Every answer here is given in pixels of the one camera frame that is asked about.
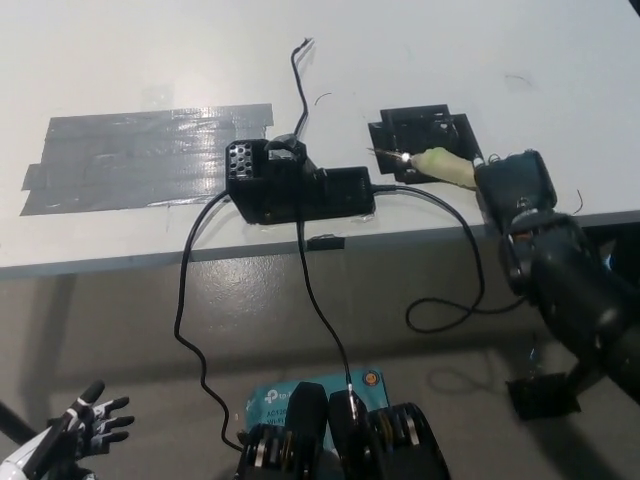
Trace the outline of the right robot hand black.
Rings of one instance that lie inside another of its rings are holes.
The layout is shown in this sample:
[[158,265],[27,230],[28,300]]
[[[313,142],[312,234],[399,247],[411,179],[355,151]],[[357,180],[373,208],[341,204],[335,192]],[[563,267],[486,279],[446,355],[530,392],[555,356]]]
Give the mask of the right robot hand black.
[[479,205],[500,233],[530,211],[552,210],[557,195],[541,154],[526,150],[497,160],[475,159]]

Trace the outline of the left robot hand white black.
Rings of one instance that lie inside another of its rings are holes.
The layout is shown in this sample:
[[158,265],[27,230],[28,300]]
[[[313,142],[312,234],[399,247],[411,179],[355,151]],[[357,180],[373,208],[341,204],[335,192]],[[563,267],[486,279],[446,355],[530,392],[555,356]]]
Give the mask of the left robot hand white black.
[[23,467],[28,479],[95,479],[97,474],[79,461],[106,455],[111,445],[129,437],[126,430],[133,416],[116,416],[129,404],[127,396],[99,401],[105,383],[98,380],[79,395],[58,418],[52,420],[44,437]]

